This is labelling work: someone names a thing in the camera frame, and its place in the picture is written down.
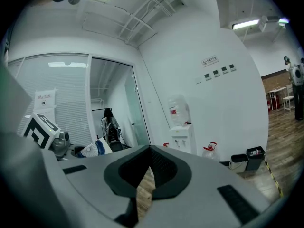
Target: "water bottle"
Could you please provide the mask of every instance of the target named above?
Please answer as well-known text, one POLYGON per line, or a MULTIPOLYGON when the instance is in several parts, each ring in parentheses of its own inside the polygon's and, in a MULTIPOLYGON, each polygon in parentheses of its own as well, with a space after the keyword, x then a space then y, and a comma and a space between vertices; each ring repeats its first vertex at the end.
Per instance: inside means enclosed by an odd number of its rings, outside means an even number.
POLYGON ((204 147, 202 157, 206 157, 217 162, 220 161, 219 153, 215 150, 215 146, 217 144, 215 142, 211 142, 208 145, 208 148, 204 147))
POLYGON ((186 100, 183 95, 173 95, 168 99, 171 119, 175 126, 183 126, 190 120, 186 100))

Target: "light switch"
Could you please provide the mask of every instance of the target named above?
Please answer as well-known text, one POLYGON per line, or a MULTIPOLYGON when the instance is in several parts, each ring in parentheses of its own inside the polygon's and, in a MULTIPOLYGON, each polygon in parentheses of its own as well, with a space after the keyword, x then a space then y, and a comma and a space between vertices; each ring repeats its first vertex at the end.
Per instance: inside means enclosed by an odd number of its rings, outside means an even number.
POLYGON ((218 72, 217 70, 214 70, 214 71, 213 71, 213 74, 214 74, 214 77, 220 76, 220 74, 219 74, 219 72, 218 72))
POLYGON ((205 79, 206 79, 206 81, 210 80, 211 79, 210 74, 205 74, 205 79))
POLYGON ((226 67, 222 67, 222 71, 223 71, 223 74, 226 74, 229 72, 226 67))
POLYGON ((230 71, 231 71, 231 72, 236 70, 236 68, 234 67, 233 64, 229 65, 229 68, 230 68, 230 71))

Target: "doorway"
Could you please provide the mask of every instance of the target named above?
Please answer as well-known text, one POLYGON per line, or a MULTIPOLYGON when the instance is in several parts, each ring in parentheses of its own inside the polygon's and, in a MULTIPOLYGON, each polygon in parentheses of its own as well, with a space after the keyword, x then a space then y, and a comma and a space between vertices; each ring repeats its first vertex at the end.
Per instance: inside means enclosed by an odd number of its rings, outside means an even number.
POLYGON ((106 108, 121 130, 120 142, 130 147, 150 144, 133 67, 93 57, 90 70, 91 113, 98 137, 106 108))

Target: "white chair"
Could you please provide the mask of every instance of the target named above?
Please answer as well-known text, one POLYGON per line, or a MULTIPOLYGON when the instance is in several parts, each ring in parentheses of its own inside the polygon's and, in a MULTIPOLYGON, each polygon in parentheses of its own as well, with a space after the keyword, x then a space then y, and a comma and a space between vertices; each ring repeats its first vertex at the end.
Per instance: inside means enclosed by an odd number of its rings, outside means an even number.
POLYGON ((290 100, 293 100, 295 97, 289 95, 293 91, 293 85, 292 84, 287 85, 286 91, 287 91, 287 94, 285 94, 286 97, 283 98, 284 110, 290 111, 291 108, 294 108, 293 106, 290 106, 290 100))

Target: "glass door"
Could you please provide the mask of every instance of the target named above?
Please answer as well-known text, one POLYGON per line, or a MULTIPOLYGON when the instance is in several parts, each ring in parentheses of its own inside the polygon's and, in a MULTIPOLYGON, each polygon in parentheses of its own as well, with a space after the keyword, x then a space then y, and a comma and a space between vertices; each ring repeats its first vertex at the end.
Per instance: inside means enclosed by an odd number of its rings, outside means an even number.
POLYGON ((124 84, 127 101, 131 114, 132 127, 138 145, 150 144, 149 136, 147 133, 146 124, 143 118, 142 106, 137 92, 137 86, 133 71, 130 70, 124 84))

